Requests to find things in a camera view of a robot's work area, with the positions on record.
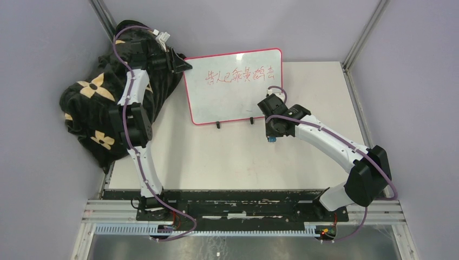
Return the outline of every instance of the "plush fabric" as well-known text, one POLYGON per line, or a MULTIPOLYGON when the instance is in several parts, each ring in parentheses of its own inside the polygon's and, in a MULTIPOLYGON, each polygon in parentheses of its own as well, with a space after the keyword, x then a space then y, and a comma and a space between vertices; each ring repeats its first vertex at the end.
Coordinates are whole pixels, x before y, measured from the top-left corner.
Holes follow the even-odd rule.
MULTIPOLYGON (((116 28, 116 32, 130 25, 143 24, 123 21, 116 28)), ((130 42, 142 38, 154 39, 154 35, 147 30, 130 29, 116 41, 118 54, 128 64, 132 55, 130 42)), ((155 41, 152 41, 151 47, 154 51, 162 51, 155 41)), ((68 87, 60 99, 68 132, 77 136, 78 141, 91 152, 100 167, 105 170, 113 161, 128 154, 121 140, 115 135, 108 115, 108 109, 118 103, 124 92, 127 71, 110 48, 106 55, 99 57, 97 68, 85 80, 77 81, 68 87)), ((174 74, 167 69, 151 68, 147 69, 147 72, 150 85, 145 91, 143 106, 150 122, 153 123, 166 98, 182 78, 182 73, 174 74)))

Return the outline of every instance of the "chinese character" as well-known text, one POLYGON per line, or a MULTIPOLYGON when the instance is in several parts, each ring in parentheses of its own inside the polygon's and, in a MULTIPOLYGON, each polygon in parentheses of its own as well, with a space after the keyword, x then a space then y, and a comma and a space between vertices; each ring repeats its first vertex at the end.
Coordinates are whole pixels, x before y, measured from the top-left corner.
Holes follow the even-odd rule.
POLYGON ((231 73, 226 73, 226 76, 223 78, 223 80, 220 79, 220 72, 218 72, 218 79, 217 79, 217 82, 221 81, 221 82, 226 82, 226 83, 231 83, 231 81, 233 80, 229 80, 228 81, 228 78, 230 77, 231 73))
POLYGON ((250 77, 250 73, 251 73, 249 70, 250 70, 250 68, 249 68, 249 67, 245 67, 245 72, 244 72, 244 82, 246 82, 246 81, 250 81, 250 80, 248 79, 248 77, 250 77))
POLYGON ((231 80, 232 80, 232 81, 233 81, 233 80, 236 80, 236 82, 239 82, 239 80, 242 79, 241 72, 242 72, 242 70, 238 70, 237 68, 235 68, 235 69, 233 70, 233 78, 232 78, 231 80))
POLYGON ((263 77, 263 80, 265 80, 265 69, 263 69, 264 66, 261 66, 259 69, 255 70, 253 73, 253 79, 257 80, 261 77, 263 77))
POLYGON ((274 79, 273 73, 274 73, 274 70, 273 70, 272 67, 270 66, 269 69, 268 69, 268 79, 269 79, 269 78, 274 79))
POLYGON ((214 83, 214 77, 217 76, 218 74, 220 74, 220 72, 214 74, 213 71, 209 70, 209 74, 208 74, 208 76, 207 76, 207 78, 206 78, 207 84, 208 84, 208 85, 213 85, 213 83, 214 83))

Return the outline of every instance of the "handwriting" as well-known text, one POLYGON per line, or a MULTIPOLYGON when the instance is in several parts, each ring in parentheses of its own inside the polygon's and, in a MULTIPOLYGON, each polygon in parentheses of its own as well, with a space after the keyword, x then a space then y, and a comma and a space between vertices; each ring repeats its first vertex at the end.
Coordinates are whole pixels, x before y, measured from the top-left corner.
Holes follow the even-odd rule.
POLYGON ((238 83, 238 82, 250 82, 250 81, 266 81, 269 79, 274 80, 274 69, 271 65, 261 66, 256 68, 254 71, 250 70, 250 67, 245 67, 244 70, 236 67, 231 72, 218 71, 214 72, 209 70, 207 72, 206 81, 208 85, 217 83, 238 83), (265 68, 267 68, 267 78, 265 78, 265 68))

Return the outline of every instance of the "whiteboard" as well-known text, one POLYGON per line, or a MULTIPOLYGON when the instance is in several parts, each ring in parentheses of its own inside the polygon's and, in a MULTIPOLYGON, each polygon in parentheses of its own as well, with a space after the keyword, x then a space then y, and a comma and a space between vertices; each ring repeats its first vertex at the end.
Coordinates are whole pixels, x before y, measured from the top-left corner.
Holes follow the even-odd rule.
POLYGON ((264 49, 187 58, 185 71, 195 125, 263 117, 257 104, 269 86, 282 87, 282 52, 264 49))

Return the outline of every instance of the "metal frame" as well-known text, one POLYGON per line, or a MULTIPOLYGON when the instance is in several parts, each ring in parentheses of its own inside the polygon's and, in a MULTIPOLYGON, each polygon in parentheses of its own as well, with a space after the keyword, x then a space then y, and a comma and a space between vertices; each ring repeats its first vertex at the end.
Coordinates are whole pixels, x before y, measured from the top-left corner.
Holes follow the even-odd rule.
MULTIPOLYGON (((113 39, 116 25, 113 18, 108 12, 103 0, 89 0, 91 6, 94 8, 95 13, 100 19, 104 30, 106 31, 110 40, 113 39)), ((371 134, 368 129, 362 107, 359 101, 358 93, 355 84, 352 80, 351 68, 353 67, 358 55, 362 51, 365 43, 367 42, 371 32, 374 30, 384 10, 388 6, 390 0, 380 0, 375 11, 373 12, 369 22, 363 29, 358 40, 352 46, 351 50, 345 61, 342 64, 344 78, 349 90, 352 104, 356 112, 357 121, 362 133, 364 142, 367 146, 373 146, 371 134)), ((160 224, 170 224, 168 222, 140 222, 136 220, 137 211, 131 207, 129 201, 125 200, 98 200, 101 198, 102 193, 108 188, 113 165, 109 173, 101 183, 101 189, 98 193, 97 200, 89 200, 84 211, 80 230, 78 231, 77 240, 71 256, 73 260, 86 260, 89 255, 89 250, 94 234, 99 232, 108 232, 106 228, 112 227, 111 233, 132 234, 137 232, 137 235, 144 235, 145 232, 151 230, 142 228, 153 228, 160 224)), ((349 222, 339 222, 338 225, 358 225, 362 220, 364 208, 357 205, 350 205, 347 207, 349 213, 349 222)), ((305 234, 285 233, 285 236, 308 236, 308 229, 315 229, 317 225, 331 225, 329 222, 305 222, 305 234)), ((414 246, 410 231, 406 224, 405 216, 398 200, 395 201, 374 201, 369 206, 369 212, 364 225, 391 225, 396 237, 396 244, 402 256, 402 260, 418 260, 418 254, 414 246)), ((212 232, 195 232, 192 235, 199 236, 215 236, 219 233, 212 232)), ((239 234, 242 236, 250 235, 249 233, 239 234)))

